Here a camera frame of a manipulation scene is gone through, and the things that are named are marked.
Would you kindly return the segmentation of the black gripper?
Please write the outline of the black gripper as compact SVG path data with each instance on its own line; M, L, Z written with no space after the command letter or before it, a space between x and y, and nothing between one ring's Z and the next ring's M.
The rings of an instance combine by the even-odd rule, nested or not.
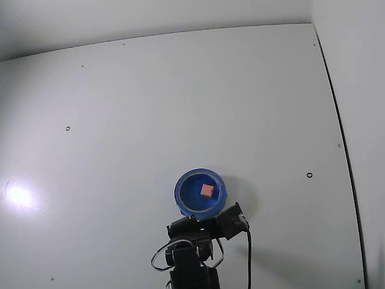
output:
M167 234L170 240L188 239L213 240L223 237L216 218L197 220L195 216L183 217L167 226Z

